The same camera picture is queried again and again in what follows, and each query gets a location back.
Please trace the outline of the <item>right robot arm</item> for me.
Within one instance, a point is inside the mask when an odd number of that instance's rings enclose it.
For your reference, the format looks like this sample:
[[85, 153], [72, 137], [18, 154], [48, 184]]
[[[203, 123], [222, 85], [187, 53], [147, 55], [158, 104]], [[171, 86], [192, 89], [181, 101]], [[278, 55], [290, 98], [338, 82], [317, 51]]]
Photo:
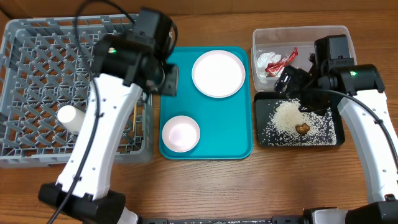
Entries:
[[385, 86], [372, 64], [356, 65], [345, 35], [314, 43], [309, 72], [285, 67], [275, 91], [297, 98], [301, 112], [338, 110], [352, 135], [364, 171], [368, 204], [352, 210], [306, 209], [302, 223], [397, 223], [397, 134]]

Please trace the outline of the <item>white cup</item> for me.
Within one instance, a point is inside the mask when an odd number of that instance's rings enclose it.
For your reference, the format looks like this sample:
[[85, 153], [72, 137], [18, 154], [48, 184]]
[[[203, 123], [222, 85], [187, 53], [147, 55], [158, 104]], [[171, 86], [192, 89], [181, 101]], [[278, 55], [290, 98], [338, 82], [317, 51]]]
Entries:
[[57, 118], [68, 132], [77, 135], [83, 125], [85, 113], [72, 105], [65, 105], [58, 110]]

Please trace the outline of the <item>red snack wrapper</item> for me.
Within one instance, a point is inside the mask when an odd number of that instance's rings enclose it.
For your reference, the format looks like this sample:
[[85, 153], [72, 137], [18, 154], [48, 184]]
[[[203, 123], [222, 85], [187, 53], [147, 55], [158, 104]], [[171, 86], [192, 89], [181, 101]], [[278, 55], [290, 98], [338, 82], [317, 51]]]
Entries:
[[284, 68], [293, 62], [298, 54], [298, 49], [295, 47], [288, 57], [282, 58], [276, 63], [270, 63], [265, 69], [267, 77], [280, 77]]

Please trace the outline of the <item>wooden chopstick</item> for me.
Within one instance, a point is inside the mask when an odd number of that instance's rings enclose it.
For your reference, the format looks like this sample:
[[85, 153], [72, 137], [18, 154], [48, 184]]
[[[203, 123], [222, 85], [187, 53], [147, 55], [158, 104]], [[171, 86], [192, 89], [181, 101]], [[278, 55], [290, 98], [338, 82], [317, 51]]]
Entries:
[[132, 121], [132, 130], [136, 131], [136, 116], [137, 116], [137, 103], [135, 103], [133, 107], [133, 121]]

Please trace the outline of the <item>brown food chunk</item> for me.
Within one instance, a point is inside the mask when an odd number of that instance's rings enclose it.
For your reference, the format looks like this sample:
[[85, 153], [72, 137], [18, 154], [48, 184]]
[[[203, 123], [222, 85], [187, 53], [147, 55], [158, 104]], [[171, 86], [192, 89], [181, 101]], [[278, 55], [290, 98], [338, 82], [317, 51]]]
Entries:
[[307, 123], [296, 125], [295, 130], [298, 134], [304, 136], [310, 131], [310, 126]]

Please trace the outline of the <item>white rice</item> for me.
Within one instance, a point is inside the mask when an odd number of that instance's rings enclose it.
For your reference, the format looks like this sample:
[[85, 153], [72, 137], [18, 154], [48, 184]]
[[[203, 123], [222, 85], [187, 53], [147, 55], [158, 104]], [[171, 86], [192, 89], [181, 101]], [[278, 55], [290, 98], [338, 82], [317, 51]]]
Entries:
[[[337, 144], [337, 134], [332, 112], [327, 109], [324, 115], [314, 112], [300, 112], [296, 99], [272, 100], [266, 104], [271, 112], [265, 125], [257, 130], [259, 144], [263, 146], [333, 146]], [[310, 131], [302, 136], [295, 130], [296, 125], [307, 123]]]

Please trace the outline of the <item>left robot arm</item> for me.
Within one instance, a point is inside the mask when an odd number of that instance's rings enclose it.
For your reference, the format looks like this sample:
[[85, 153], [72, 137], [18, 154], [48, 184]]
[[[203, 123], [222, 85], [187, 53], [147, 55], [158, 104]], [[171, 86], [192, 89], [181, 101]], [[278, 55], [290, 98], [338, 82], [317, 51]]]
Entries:
[[85, 67], [91, 75], [89, 103], [69, 161], [38, 198], [83, 223], [138, 223], [123, 194], [110, 189], [111, 169], [122, 133], [142, 94], [175, 96], [178, 67], [167, 63], [178, 38], [166, 14], [147, 7], [120, 35], [105, 35]]

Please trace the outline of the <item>small pink plate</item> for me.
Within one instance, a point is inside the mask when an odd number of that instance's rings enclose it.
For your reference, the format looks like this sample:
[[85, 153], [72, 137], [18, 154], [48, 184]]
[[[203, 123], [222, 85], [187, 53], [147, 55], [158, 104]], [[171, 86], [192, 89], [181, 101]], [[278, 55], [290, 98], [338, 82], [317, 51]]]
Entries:
[[175, 116], [169, 119], [162, 128], [162, 140], [173, 152], [191, 151], [200, 140], [200, 127], [188, 116]]

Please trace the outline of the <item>large white plate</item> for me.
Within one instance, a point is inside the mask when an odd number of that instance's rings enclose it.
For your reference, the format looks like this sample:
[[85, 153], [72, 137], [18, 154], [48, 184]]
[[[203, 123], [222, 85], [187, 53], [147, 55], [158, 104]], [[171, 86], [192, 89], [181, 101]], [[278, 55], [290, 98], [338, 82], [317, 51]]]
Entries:
[[227, 98], [237, 93], [246, 79], [246, 69], [235, 54], [211, 50], [198, 57], [192, 68], [195, 87], [212, 98]]

